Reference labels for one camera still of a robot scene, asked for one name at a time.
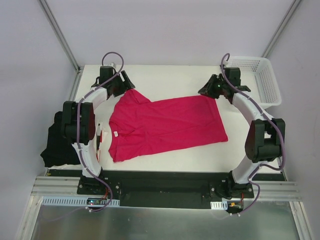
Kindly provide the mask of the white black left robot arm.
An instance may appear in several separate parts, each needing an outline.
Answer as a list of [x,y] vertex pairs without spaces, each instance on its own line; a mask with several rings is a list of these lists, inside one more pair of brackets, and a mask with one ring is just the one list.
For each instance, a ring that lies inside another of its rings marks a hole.
[[75,149],[82,176],[92,178],[88,188],[96,195],[105,191],[106,183],[99,178],[102,167],[97,158],[97,138],[102,136],[102,129],[96,123],[95,110],[111,96],[118,97],[134,88],[125,70],[116,71],[111,65],[103,65],[88,93],[76,101],[63,103],[61,134]]

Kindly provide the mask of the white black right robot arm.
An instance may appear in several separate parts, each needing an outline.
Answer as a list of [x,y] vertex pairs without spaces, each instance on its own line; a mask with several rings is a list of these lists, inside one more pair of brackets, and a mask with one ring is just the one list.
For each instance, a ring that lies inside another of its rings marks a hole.
[[221,73],[213,74],[198,93],[211,99],[225,97],[244,116],[249,130],[244,144],[245,157],[229,172],[225,182],[215,191],[223,198],[231,199],[246,191],[251,179],[262,167],[285,156],[285,121],[269,115],[249,96],[249,87],[241,84],[238,67],[220,66]]

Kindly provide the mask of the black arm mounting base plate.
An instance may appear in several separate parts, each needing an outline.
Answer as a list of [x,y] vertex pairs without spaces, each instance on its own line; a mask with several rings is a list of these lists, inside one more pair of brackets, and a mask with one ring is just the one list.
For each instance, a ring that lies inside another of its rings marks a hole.
[[81,170],[50,170],[53,177],[78,177],[77,194],[118,200],[122,207],[209,209],[212,202],[253,199],[250,183],[236,185],[226,172],[103,170],[99,179]]

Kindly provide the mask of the pink t shirt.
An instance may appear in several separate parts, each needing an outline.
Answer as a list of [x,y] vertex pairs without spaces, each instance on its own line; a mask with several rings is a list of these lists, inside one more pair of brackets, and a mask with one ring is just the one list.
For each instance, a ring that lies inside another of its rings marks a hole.
[[109,119],[113,162],[228,141],[214,99],[197,95],[150,101],[127,91]]

